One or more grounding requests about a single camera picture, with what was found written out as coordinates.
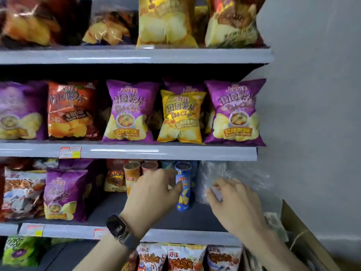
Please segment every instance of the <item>gray wall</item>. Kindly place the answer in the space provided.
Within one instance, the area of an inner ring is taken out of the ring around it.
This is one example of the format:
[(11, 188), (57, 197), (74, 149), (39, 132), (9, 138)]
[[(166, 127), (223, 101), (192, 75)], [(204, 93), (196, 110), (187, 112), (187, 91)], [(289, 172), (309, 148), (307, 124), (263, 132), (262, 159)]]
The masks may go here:
[(267, 0), (259, 164), (322, 240), (361, 240), (361, 0)]

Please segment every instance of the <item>price tag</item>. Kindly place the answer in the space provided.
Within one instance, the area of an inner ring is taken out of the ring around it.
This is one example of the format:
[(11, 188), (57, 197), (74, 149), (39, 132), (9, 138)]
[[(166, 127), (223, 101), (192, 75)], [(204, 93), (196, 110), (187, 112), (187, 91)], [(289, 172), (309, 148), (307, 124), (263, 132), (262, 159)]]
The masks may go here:
[(41, 225), (28, 225), (26, 234), (28, 236), (42, 237), (43, 231), (44, 231), (44, 227)]
[(100, 240), (102, 238), (102, 235), (103, 235), (103, 229), (102, 228), (94, 229), (94, 239), (95, 240)]
[(82, 148), (77, 147), (62, 147), (60, 149), (59, 159), (79, 159)]

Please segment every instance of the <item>bowl image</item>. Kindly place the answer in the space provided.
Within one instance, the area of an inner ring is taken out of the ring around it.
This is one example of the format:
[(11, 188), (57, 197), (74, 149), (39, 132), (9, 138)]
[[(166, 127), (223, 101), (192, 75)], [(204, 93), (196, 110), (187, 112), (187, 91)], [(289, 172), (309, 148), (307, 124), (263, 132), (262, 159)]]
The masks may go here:
[(54, 203), (52, 205), (49, 205), (49, 210), (52, 213), (59, 213), (61, 210), (61, 205), (58, 203)]
[(132, 114), (121, 113), (117, 116), (116, 121), (119, 128), (135, 128), (135, 118)]
[(0, 126), (5, 129), (15, 129), (19, 123), (19, 117), (15, 115), (4, 115), (0, 118)]
[(229, 126), (230, 127), (248, 127), (249, 116), (243, 111), (232, 112), (229, 116)]

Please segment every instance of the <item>white snack bag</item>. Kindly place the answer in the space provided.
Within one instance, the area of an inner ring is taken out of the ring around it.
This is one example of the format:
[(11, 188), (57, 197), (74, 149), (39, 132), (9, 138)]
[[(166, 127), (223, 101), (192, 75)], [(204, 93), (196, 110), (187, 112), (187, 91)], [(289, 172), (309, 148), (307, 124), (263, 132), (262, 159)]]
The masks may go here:
[(207, 250), (209, 271), (238, 270), (242, 247), (209, 245)]
[(138, 247), (138, 271), (161, 271), (167, 258), (167, 251), (160, 243), (142, 242)]
[(168, 255), (168, 271), (203, 271), (205, 245), (164, 244)]

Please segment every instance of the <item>wrist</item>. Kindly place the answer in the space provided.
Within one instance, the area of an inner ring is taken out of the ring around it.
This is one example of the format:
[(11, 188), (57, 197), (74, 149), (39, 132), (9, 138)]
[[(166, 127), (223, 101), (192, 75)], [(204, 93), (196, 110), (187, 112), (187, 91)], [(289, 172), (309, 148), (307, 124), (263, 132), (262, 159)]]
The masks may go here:
[(126, 228), (139, 241), (148, 232), (149, 227), (144, 223), (144, 219), (138, 217), (134, 213), (122, 211), (119, 217), (125, 222)]

